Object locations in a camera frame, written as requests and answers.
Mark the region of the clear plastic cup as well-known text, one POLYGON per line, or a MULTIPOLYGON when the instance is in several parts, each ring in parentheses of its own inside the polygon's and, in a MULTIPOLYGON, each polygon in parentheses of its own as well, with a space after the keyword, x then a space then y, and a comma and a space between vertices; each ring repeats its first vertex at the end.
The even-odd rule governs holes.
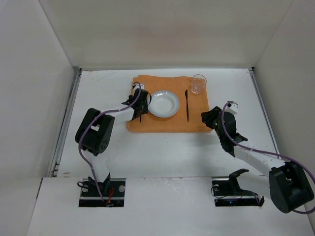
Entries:
POLYGON ((207 84, 207 79, 204 75, 196 74, 192 77, 190 90, 194 94, 200 94, 207 84))

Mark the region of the orange cloth napkin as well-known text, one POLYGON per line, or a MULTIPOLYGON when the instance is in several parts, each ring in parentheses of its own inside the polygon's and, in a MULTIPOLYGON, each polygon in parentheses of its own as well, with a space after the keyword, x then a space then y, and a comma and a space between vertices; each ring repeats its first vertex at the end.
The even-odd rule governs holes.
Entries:
POLYGON ((192 93, 190 90, 192 77, 139 75, 134 77, 133 81, 144 84, 145 90, 150 94, 160 90, 168 90, 175 93, 180 100, 180 108, 175 115, 169 118, 158 118, 148 113, 142 115, 141 123, 139 118, 129 121, 126 123, 126 128, 130 132, 197 133, 212 131, 201 121, 201 113, 209 111, 207 89, 203 88, 200 94, 192 93), (188 90, 189 122, 187 122, 185 90, 188 90))

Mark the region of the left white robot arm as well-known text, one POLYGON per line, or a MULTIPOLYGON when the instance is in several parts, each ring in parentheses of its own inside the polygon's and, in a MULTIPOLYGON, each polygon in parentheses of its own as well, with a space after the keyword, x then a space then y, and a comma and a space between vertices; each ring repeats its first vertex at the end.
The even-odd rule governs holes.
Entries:
POLYGON ((92 172, 88 188, 97 190, 101 197, 109 190, 110 175, 105 178, 98 177, 95 164, 86 158, 83 152, 87 151, 94 157, 102 154, 109 145, 114 125, 129 122, 147 114, 151 99, 150 93, 137 84, 133 88, 133 94, 122 103, 124 107, 104 112, 95 108, 87 110, 76 132, 75 141, 78 144, 80 156, 92 172))

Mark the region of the clear plastic plate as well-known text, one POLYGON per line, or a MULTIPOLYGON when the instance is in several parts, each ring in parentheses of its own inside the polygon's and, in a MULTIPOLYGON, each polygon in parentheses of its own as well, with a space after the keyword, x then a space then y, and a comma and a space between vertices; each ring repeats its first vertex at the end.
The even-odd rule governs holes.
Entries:
POLYGON ((175 115, 180 108, 177 95, 168 90, 156 91, 151 95, 148 105, 149 112, 158 118, 169 118, 175 115))

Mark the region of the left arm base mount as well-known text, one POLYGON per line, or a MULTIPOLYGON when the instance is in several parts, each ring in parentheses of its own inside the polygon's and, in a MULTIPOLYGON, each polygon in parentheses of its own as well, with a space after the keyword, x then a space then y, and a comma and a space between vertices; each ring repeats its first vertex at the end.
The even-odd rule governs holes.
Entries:
POLYGON ((81 188, 79 207, 124 207, 126 179, 114 178, 105 182, 105 187, 100 184, 102 198, 95 185, 88 179, 77 182, 81 188))

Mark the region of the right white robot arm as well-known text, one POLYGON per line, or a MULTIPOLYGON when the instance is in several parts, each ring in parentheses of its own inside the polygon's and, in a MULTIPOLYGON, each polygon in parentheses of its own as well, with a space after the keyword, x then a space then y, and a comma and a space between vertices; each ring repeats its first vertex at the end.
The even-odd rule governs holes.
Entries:
POLYGON ((298 207, 312 201, 315 195, 308 179, 314 179, 314 175, 290 157, 250 146, 248 139, 237 132, 237 112, 238 104, 228 101, 223 108, 215 107, 201 113, 202 122, 215 130, 222 149, 260 172, 254 175, 247 169, 240 169, 231 173, 231 189, 269 198, 283 213, 296 212, 298 207))

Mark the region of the black plastic knife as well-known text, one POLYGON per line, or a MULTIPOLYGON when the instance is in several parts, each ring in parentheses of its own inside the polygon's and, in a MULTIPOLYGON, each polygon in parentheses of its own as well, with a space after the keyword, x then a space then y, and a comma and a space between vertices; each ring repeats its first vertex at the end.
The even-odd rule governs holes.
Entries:
POLYGON ((189 122, 188 90, 185 90, 187 122, 189 122))

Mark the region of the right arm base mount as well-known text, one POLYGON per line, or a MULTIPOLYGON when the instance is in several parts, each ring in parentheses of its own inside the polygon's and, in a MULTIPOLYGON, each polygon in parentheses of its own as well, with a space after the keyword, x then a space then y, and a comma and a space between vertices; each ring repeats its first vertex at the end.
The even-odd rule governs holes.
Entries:
POLYGON ((263 196, 240 189, 229 178, 213 178, 211 194, 216 207, 262 207, 265 203, 263 196))

